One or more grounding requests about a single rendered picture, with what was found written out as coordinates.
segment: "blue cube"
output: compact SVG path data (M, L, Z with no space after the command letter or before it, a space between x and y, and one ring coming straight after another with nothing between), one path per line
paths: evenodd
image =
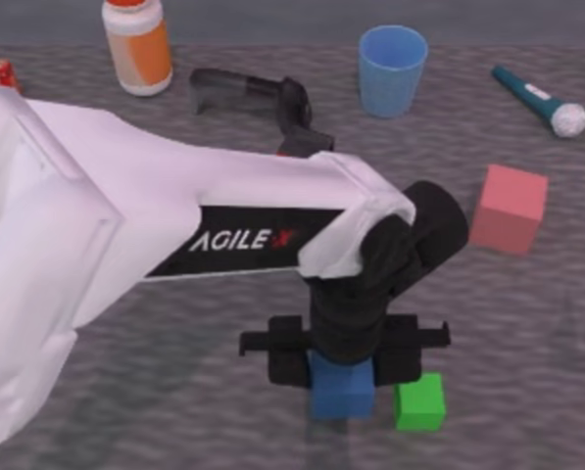
M312 351L310 367L314 419L371 416L375 394L372 359L356 365L338 365Z

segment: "orange bottle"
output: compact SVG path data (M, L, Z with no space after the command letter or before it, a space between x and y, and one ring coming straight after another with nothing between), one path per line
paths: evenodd
M105 0L103 22L122 88L136 96L164 91L172 63L161 1Z

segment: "bottle cap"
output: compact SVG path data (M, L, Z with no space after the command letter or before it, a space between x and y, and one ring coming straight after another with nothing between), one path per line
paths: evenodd
M107 0L107 3L115 7L137 7L146 3L146 0Z

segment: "green cube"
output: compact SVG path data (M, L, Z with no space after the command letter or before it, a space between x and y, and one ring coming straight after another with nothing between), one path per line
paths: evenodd
M398 431L438 431L446 414L439 373L423 373L417 382L394 386L394 418Z

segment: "blue cup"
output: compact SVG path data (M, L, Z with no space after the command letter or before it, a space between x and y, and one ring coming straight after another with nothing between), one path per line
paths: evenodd
M395 118L412 105L427 59L425 38L405 26L378 26L360 39L360 98L378 118Z

